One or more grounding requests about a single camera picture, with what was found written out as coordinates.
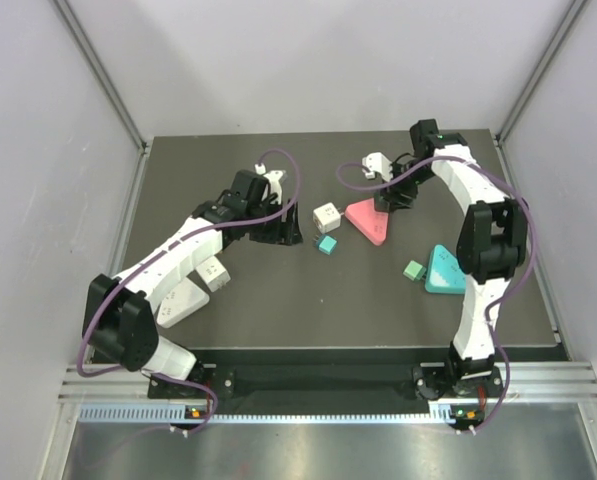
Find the pink triangular power strip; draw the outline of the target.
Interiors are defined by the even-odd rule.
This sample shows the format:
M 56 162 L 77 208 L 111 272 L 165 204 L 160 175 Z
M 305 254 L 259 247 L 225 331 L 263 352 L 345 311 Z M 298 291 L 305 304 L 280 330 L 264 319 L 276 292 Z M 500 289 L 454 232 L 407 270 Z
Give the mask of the pink triangular power strip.
M 345 217 L 373 245 L 381 246 L 385 242 L 389 214 L 376 210 L 372 198 L 349 204 Z

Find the white tiger cube adapter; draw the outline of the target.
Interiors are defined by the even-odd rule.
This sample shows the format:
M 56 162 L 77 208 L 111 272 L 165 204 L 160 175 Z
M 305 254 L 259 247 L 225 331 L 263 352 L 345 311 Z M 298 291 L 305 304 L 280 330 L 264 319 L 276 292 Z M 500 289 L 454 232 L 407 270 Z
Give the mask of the white tiger cube adapter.
M 321 234 L 327 234 L 340 227 L 344 212 L 334 203 L 328 202 L 313 210 L 313 221 Z

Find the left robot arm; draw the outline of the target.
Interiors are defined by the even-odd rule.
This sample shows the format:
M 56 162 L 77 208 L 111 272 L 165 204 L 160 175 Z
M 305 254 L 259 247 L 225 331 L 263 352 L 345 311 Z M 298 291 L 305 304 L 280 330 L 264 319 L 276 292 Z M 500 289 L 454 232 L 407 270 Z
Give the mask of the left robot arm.
M 161 246 L 131 268 L 110 277 L 98 275 L 89 285 L 83 342 L 130 371 L 170 377 L 183 396 L 204 387 L 196 356 L 162 337 L 155 314 L 188 276 L 231 243 L 248 237 L 258 243 L 291 246 L 302 236 L 297 202 L 282 201 L 283 170 L 240 170 L 217 199 L 197 206 Z

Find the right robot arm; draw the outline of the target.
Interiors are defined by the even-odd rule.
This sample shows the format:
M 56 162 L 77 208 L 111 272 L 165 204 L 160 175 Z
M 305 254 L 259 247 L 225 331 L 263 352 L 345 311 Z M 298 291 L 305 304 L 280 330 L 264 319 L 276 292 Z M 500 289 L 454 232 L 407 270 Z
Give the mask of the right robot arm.
M 366 178 L 382 180 L 374 195 L 380 211 L 410 207 L 419 187 L 438 178 L 464 214 L 456 258 L 466 276 L 466 291 L 437 391 L 465 396 L 494 374 L 492 335 L 501 299 L 526 257 L 528 221 L 519 201 L 481 172 L 461 134 L 440 132 L 433 119 L 418 121 L 409 134 L 414 149 L 409 162 L 372 153 L 362 165 Z

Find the grey white cube adapter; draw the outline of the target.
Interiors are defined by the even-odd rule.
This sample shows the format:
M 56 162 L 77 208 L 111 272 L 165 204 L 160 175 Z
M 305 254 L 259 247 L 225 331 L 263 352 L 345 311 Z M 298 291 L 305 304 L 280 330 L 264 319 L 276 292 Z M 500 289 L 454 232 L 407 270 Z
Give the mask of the grey white cube adapter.
M 203 261 L 195 271 L 211 292 L 223 288 L 231 280 L 228 270 L 216 256 Z

